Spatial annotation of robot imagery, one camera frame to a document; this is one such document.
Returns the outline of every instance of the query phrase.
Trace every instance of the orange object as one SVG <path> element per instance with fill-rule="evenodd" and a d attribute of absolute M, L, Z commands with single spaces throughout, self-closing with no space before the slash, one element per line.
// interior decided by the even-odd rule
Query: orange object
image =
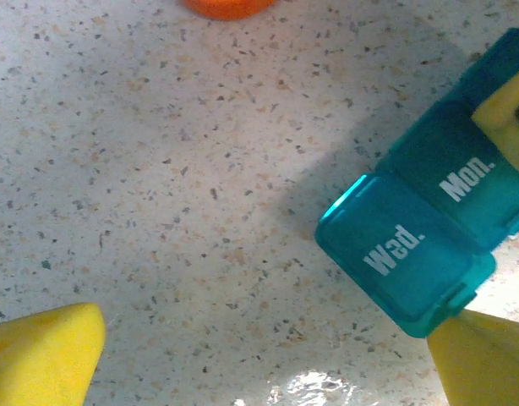
<path fill-rule="evenodd" d="M 183 0 L 193 11 L 212 19 L 245 19 L 269 7 L 275 0 Z"/>

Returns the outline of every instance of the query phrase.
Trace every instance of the teal pill box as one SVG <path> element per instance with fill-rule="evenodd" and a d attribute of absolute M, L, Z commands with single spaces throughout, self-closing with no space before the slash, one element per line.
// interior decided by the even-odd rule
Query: teal pill box
<path fill-rule="evenodd" d="M 392 173 L 363 175 L 320 219 L 320 247 L 406 333 L 475 297 L 494 258 Z"/>
<path fill-rule="evenodd" d="M 512 29 L 320 219 L 319 246 L 411 336 L 460 312 L 519 230 L 519 172 L 471 120 L 518 72 Z"/>
<path fill-rule="evenodd" d="M 447 100 L 426 112 L 377 169 L 392 171 L 470 239 L 493 250 L 519 231 L 519 172 L 470 119 Z"/>

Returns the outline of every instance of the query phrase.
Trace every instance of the speckled countertop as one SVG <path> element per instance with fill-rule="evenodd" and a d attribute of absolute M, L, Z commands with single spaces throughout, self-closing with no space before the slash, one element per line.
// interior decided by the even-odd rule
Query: speckled countertop
<path fill-rule="evenodd" d="M 519 2 L 0 0 L 0 321 L 96 301 L 86 405 L 445 405 L 312 240 Z M 519 236 L 473 309 L 519 321 Z"/>

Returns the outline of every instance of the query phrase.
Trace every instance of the yellow plastic piece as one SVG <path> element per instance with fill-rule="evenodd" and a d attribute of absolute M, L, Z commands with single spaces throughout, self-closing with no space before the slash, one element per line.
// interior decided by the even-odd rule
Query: yellow plastic piece
<path fill-rule="evenodd" d="M 0 406 L 81 406 L 105 338 L 97 304 L 0 324 Z"/>
<path fill-rule="evenodd" d="M 519 323 L 463 310 L 427 341 L 450 406 L 519 406 Z"/>
<path fill-rule="evenodd" d="M 519 73 L 485 100 L 472 115 L 476 125 L 519 171 Z"/>

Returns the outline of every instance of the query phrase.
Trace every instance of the yellow object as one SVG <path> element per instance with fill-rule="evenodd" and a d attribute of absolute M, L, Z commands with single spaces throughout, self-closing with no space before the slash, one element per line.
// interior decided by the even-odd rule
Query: yellow object
<path fill-rule="evenodd" d="M 97 304 L 0 324 L 0 406 L 81 406 L 105 338 Z"/>
<path fill-rule="evenodd" d="M 519 73 L 485 100 L 472 115 L 476 125 L 519 171 Z"/>
<path fill-rule="evenodd" d="M 519 406 L 519 323 L 463 310 L 427 341 L 450 406 Z"/>

